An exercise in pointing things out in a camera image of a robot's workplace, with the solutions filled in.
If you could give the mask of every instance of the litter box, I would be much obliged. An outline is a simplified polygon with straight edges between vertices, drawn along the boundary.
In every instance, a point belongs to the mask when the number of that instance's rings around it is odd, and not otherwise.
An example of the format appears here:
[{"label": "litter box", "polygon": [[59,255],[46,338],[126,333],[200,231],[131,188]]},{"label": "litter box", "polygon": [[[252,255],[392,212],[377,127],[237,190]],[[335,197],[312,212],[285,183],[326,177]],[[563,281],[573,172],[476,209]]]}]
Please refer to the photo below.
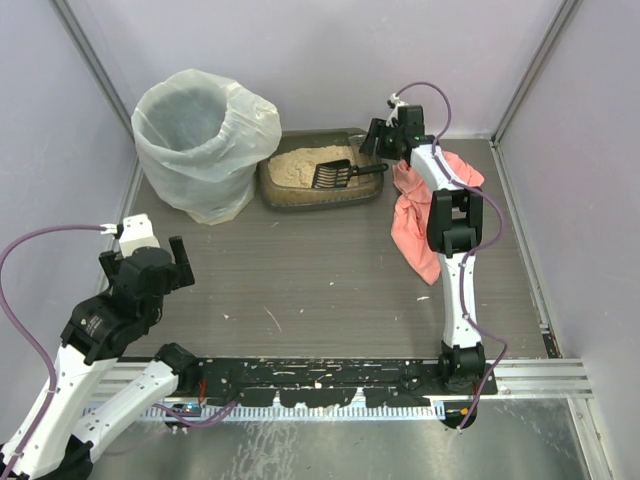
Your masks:
[{"label": "litter box", "polygon": [[358,151],[365,135],[366,132],[359,128],[283,133],[276,151],[270,158],[260,162],[258,167],[262,199],[270,208],[287,212],[358,205],[374,199],[382,192],[383,173],[363,175],[358,177],[358,185],[345,188],[299,188],[274,183],[269,172],[269,161],[272,157],[299,148],[350,146],[353,150],[355,165],[365,167],[381,163],[378,158],[363,155]]}]

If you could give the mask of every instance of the black mounting plate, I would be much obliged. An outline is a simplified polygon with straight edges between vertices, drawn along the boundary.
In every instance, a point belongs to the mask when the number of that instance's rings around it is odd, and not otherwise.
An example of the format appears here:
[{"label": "black mounting plate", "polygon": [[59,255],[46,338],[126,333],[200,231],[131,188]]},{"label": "black mounting plate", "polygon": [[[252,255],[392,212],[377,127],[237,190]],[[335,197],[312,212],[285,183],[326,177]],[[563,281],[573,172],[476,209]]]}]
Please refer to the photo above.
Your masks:
[{"label": "black mounting plate", "polygon": [[[140,358],[121,361],[140,362]],[[276,392],[280,404],[309,408],[349,405],[362,388],[370,408],[429,406],[429,396],[471,395],[476,381],[452,378],[443,384],[437,362],[421,359],[305,359],[305,358],[199,358],[202,385],[174,396],[198,397],[209,405],[232,400],[247,407],[273,405]],[[495,379],[485,385],[483,395],[497,393]]]}]

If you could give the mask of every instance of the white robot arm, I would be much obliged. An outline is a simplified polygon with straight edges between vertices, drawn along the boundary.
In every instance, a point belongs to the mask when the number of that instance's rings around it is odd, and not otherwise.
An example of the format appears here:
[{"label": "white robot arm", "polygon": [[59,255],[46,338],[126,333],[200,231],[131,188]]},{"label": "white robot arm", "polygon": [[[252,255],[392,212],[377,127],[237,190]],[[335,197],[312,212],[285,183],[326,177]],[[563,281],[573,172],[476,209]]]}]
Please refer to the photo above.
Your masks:
[{"label": "white robot arm", "polygon": [[[103,225],[119,238],[120,253],[100,255],[108,289],[78,304],[61,337],[55,367],[58,386],[38,428],[12,471],[20,479],[81,477],[106,447],[142,411],[194,380],[197,359],[176,344],[165,345],[141,377],[129,384],[89,418],[83,409],[104,375],[126,347],[158,323],[164,295],[194,283],[180,237],[169,240],[174,254],[160,248],[146,215]],[[2,446],[9,463],[45,397],[46,384],[16,434]]]},{"label": "white robot arm", "polygon": [[440,263],[445,296],[445,327],[439,358],[441,379],[445,384],[453,377],[479,379],[486,368],[484,348],[480,335],[465,318],[462,300],[466,314],[475,319],[475,256],[468,253],[482,240],[482,197],[463,188],[465,183],[449,167],[435,137],[425,135],[421,106],[408,105],[395,94],[388,105],[391,114],[386,120],[371,121],[360,151],[406,160],[432,192],[427,240]]}]

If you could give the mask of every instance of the cable connector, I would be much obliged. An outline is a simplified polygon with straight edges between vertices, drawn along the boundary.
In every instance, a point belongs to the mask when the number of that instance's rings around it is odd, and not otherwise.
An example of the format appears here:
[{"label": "cable connector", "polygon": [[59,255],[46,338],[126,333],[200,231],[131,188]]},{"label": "cable connector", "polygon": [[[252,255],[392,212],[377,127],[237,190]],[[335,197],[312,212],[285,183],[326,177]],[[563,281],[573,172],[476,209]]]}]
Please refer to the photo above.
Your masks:
[{"label": "cable connector", "polygon": [[104,228],[100,235],[116,235],[118,233],[118,225],[115,223],[103,223],[100,226]]},{"label": "cable connector", "polygon": [[402,100],[400,100],[400,97],[398,97],[398,95],[396,95],[395,93],[392,93],[391,96],[389,97],[389,100],[387,100],[387,105],[389,105],[389,108],[393,109],[393,111],[387,118],[387,121],[385,122],[385,124],[387,125],[387,127],[391,127],[394,124],[394,120],[396,122],[398,120],[398,107],[402,107],[403,105],[408,105],[408,103],[403,102]]},{"label": "cable connector", "polygon": [[397,94],[392,93],[389,97],[389,100],[387,100],[387,105],[389,105],[389,108],[393,108],[398,104],[399,101],[400,97]]}]

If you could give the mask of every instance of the white wall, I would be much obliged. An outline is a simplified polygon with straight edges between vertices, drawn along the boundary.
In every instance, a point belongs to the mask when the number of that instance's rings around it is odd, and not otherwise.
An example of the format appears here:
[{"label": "white wall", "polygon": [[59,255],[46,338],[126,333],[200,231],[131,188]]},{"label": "white wall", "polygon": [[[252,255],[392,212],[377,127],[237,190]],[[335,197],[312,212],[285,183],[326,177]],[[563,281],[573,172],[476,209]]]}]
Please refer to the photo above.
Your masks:
[{"label": "white wall", "polygon": [[622,478],[638,478],[640,3],[582,4],[503,150],[570,355],[584,359]]},{"label": "white wall", "polygon": [[[49,2],[0,2],[0,248],[36,228],[115,220],[135,159]],[[97,233],[54,234],[14,251],[6,296],[53,353],[71,309],[95,294]],[[0,443],[16,430],[46,370],[0,311]]]},{"label": "white wall", "polygon": [[[173,73],[235,78],[285,129],[359,126],[415,80],[451,97],[450,133],[490,134],[560,0],[72,0],[129,111]],[[431,129],[444,107],[415,92]]]}]

